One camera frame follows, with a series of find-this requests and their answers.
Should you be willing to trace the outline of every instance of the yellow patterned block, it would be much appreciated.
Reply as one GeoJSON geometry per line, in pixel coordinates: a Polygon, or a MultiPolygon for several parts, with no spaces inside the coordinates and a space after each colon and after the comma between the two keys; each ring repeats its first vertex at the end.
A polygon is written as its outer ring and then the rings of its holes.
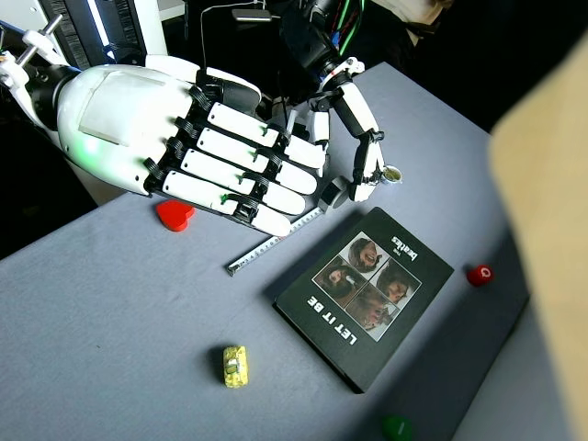
{"type": "Polygon", "coordinates": [[[227,388],[241,388],[249,382],[247,351],[245,346],[225,347],[222,352],[224,384],[227,388]]]}

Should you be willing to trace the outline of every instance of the back of robot hand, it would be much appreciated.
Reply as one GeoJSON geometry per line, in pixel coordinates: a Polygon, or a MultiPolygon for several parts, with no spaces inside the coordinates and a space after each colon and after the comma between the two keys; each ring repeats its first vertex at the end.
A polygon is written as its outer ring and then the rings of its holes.
{"type": "Polygon", "coordinates": [[[300,166],[321,168],[321,145],[244,113],[261,95],[240,78],[210,68],[196,84],[176,76],[125,65],[80,73],[60,93],[64,153],[114,186],[287,235],[285,214],[301,214],[317,187],[300,166]]]}

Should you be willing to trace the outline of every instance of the red wire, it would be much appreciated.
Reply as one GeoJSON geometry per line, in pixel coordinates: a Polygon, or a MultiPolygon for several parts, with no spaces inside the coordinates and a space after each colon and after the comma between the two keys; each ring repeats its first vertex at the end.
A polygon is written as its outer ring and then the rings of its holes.
{"type": "Polygon", "coordinates": [[[334,16],[333,26],[331,27],[331,33],[334,32],[334,27],[337,24],[337,19],[339,18],[339,13],[341,12],[342,5],[343,5],[343,0],[339,0],[339,6],[337,7],[337,13],[334,16]]]}
{"type": "Polygon", "coordinates": [[[343,37],[343,34],[349,28],[355,17],[357,17],[357,11],[353,13],[349,20],[347,20],[347,23],[345,23],[345,26],[343,26],[343,29],[341,29],[341,37],[343,37]]]}

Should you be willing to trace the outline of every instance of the red round object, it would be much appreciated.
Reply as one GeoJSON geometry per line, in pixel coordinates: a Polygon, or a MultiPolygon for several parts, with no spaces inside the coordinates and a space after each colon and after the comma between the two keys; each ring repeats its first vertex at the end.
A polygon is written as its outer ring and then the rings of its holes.
{"type": "Polygon", "coordinates": [[[166,200],[155,207],[162,224],[172,232],[182,232],[187,228],[187,220],[192,217],[196,209],[179,200],[166,200]]]}
{"type": "Polygon", "coordinates": [[[487,265],[480,265],[468,272],[468,282],[474,287],[481,287],[492,281],[494,272],[487,265]]]}

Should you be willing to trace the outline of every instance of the blurred beige foreground object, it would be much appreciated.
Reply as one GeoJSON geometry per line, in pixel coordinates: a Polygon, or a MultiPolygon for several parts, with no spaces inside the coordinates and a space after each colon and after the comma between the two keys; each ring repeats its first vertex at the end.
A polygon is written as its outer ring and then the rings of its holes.
{"type": "Polygon", "coordinates": [[[492,168],[571,423],[588,439],[588,34],[494,131],[492,168]]]}

